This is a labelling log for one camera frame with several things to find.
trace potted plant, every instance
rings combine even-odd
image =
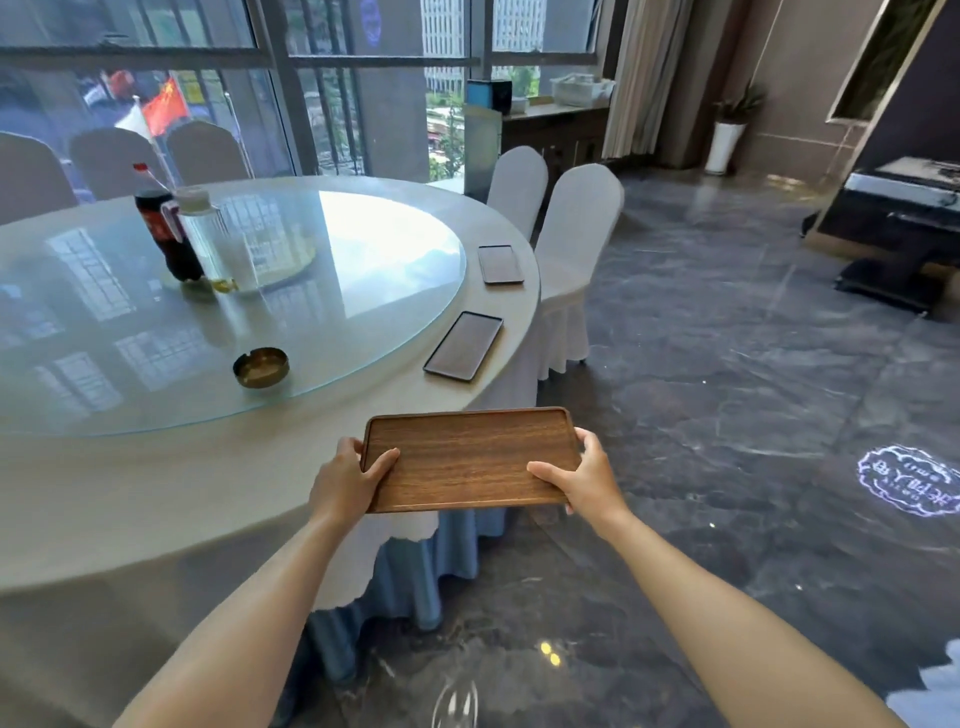
[[[727,165],[736,142],[743,136],[747,122],[756,114],[766,92],[756,84],[747,84],[737,101],[726,100],[715,104],[717,119],[713,126],[713,143],[710,145],[710,155],[707,158],[706,172],[709,175],[727,174]]]

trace brass ashtray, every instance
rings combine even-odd
[[[233,375],[241,387],[266,389],[290,374],[290,359],[275,347],[261,347],[241,354],[233,362]]]

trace wrist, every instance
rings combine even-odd
[[[311,539],[316,541],[333,541],[337,546],[347,534],[353,530],[354,523],[349,519],[330,513],[314,513],[307,522],[306,530]]]
[[[636,516],[624,505],[605,513],[596,524],[597,535],[612,544],[621,534],[628,531],[636,522]]]

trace wooden tray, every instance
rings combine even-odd
[[[564,503],[558,488],[527,473],[527,463],[580,465],[562,407],[371,418],[363,469],[390,448],[400,448],[400,459],[380,482],[370,513]]]

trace white storage box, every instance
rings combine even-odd
[[[570,73],[552,79],[553,100],[557,104],[595,109],[610,105],[615,81],[597,79],[589,73]]]

